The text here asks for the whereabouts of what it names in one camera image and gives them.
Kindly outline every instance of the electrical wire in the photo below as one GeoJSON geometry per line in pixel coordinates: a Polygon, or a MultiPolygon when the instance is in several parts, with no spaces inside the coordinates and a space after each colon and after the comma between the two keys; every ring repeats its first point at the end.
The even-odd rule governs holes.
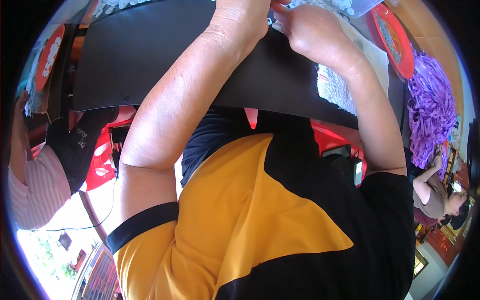
{"type": "Polygon", "coordinates": [[[89,226],[89,227],[84,227],[84,228],[62,228],[62,229],[55,229],[55,230],[49,230],[49,229],[35,229],[35,230],[30,230],[31,232],[36,232],[36,231],[49,231],[49,232],[55,232],[55,231],[63,231],[63,230],[83,230],[83,229],[90,229],[90,228],[95,228],[95,227],[98,227],[100,225],[102,225],[103,222],[105,222],[106,219],[108,219],[108,217],[110,216],[110,214],[112,213],[112,210],[113,210],[113,204],[114,204],[114,201],[115,201],[115,185],[117,184],[117,181],[118,181],[118,177],[117,179],[115,180],[115,182],[113,183],[113,190],[112,190],[112,206],[110,208],[110,211],[108,212],[108,215],[105,217],[105,219],[103,219],[103,221],[101,221],[100,223],[96,224],[96,225],[93,225],[93,226],[89,226]]]}

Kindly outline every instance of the yellow shirt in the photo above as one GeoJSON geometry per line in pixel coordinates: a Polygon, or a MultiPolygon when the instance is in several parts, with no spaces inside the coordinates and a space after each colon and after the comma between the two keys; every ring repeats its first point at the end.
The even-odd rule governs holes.
{"type": "Polygon", "coordinates": [[[318,154],[271,134],[233,141],[200,165],[178,204],[139,213],[108,237],[123,296],[351,299],[385,296],[387,285],[400,299],[413,276],[412,198],[402,191],[411,185],[370,177],[359,190],[318,154]],[[387,181],[398,202],[384,199],[388,217],[403,219],[392,232],[365,200],[387,181]]]}

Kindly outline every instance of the purple plastic strips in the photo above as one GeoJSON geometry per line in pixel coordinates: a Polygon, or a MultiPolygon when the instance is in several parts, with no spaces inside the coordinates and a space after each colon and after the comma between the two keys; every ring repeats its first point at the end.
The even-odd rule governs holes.
{"type": "MultiPolygon", "coordinates": [[[[408,124],[412,130],[410,150],[413,152],[412,163],[425,168],[435,145],[443,144],[455,125],[455,100],[450,82],[438,61],[425,52],[417,54],[414,49],[413,57],[415,72],[408,80],[412,98],[407,104],[408,124]]],[[[442,167],[437,172],[440,180],[444,179],[448,163],[446,153],[442,158],[442,167]]]]}

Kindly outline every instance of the red plate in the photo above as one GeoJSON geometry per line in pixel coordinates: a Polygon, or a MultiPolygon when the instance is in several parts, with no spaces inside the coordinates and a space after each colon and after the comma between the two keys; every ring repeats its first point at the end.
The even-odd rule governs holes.
{"type": "Polygon", "coordinates": [[[372,16],[373,21],[375,22],[375,26],[377,27],[378,34],[383,42],[383,47],[387,53],[390,61],[392,62],[395,70],[400,73],[405,79],[410,79],[413,76],[413,70],[415,68],[415,63],[413,61],[413,52],[412,47],[410,45],[410,41],[408,40],[407,34],[402,27],[402,24],[398,21],[395,17],[393,12],[391,12],[385,5],[378,4],[374,8],[372,8],[372,16]],[[395,62],[394,56],[390,53],[388,49],[387,42],[380,31],[380,27],[377,22],[377,18],[375,17],[375,11],[378,13],[378,17],[382,19],[390,31],[392,36],[393,44],[395,49],[400,53],[400,63],[397,64],[395,62]]]}
{"type": "Polygon", "coordinates": [[[35,77],[35,85],[38,92],[43,90],[43,87],[50,76],[52,66],[55,62],[55,58],[57,58],[57,53],[60,49],[60,44],[64,33],[65,26],[61,24],[48,39],[47,43],[45,44],[45,48],[43,48],[42,53],[40,54],[35,77]]]}

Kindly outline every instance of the brown shirt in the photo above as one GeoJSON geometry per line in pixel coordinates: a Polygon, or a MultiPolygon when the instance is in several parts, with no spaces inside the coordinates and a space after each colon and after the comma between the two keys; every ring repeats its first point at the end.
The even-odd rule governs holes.
{"type": "Polygon", "coordinates": [[[419,208],[427,217],[438,219],[444,215],[444,204],[448,200],[447,189],[440,182],[437,174],[428,178],[427,184],[432,188],[427,204],[423,205],[420,197],[413,191],[413,206],[419,208]]]}

